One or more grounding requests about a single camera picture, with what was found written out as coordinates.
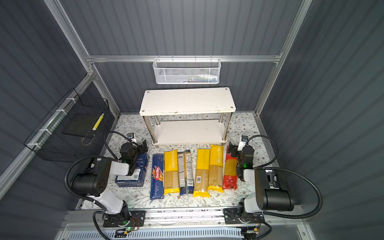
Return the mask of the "red spaghetti bag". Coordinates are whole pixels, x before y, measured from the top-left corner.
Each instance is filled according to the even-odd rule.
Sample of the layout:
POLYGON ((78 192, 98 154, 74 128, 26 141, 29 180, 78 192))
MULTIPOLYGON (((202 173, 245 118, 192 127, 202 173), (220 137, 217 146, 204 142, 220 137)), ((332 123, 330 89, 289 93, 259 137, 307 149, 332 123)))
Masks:
POLYGON ((238 159, 231 158, 228 154, 228 148, 226 153, 225 168, 224 168, 224 179, 223 179, 223 189, 224 190, 236 190, 238 175, 236 167, 238 164, 238 159))

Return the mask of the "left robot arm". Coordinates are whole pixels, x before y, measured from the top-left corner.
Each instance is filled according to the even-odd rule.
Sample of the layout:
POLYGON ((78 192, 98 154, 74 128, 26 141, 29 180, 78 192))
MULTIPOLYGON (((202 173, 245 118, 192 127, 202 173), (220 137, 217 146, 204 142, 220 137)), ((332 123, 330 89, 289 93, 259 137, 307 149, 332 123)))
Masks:
POLYGON ((104 227, 137 227, 139 217, 134 217, 127 203, 109 188, 109 177, 115 177, 118 187, 142 187, 147 172, 149 155, 146 140, 136 141, 135 134, 123 135, 126 140, 116 156, 105 144, 110 158, 89 156, 73 162, 65 173, 64 183, 72 195, 92 202, 101 208, 104 227))

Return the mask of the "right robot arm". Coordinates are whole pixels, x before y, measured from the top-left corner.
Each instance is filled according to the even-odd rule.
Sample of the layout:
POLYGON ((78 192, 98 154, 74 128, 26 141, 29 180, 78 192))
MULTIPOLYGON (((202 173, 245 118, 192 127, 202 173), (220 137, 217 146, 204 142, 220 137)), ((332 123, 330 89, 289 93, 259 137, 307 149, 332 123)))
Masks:
POLYGON ((238 147, 230 145, 229 151, 232 157, 238 160, 236 165, 237 177, 242 182, 248 182, 255 186, 255 196, 243 198, 238 203, 238 210, 235 215, 240 219, 250 218, 251 215, 259 218, 264 215, 284 218, 284 219, 306 219, 313 217, 323 207, 324 199, 319 188, 308 178, 293 170, 280 167, 273 167, 272 164, 277 160, 279 148, 277 144, 268 136, 254 135, 251 137, 242 135, 238 147), (259 166, 254 166, 254 148, 250 142, 256 138, 270 141, 274 146, 273 158, 259 166), (292 194, 287 174, 298 177, 308 183, 315 191, 317 204, 313 210, 300 215, 288 215, 283 212, 291 212, 295 208, 295 199, 292 194))

